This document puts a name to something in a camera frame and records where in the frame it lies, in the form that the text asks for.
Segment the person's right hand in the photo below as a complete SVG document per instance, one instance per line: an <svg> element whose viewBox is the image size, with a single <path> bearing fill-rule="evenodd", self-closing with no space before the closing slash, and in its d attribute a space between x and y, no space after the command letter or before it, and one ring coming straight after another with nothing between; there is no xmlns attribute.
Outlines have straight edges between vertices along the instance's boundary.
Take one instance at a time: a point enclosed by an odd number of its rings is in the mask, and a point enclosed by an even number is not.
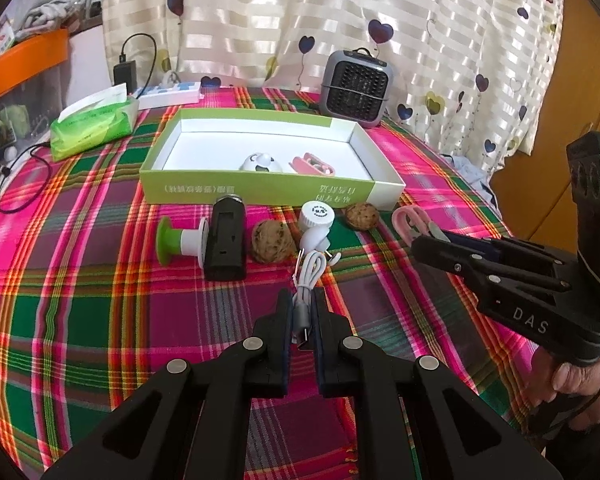
<svg viewBox="0 0 600 480"><path fill-rule="evenodd" d="M533 353L527 380L526 397L535 408L542 402L550 403L558 394L573 394L592 398L600 390L600 359L588 367L578 367L559 362L539 347ZM585 430L600 424L600 396L584 412L576 416L569 426Z"/></svg>

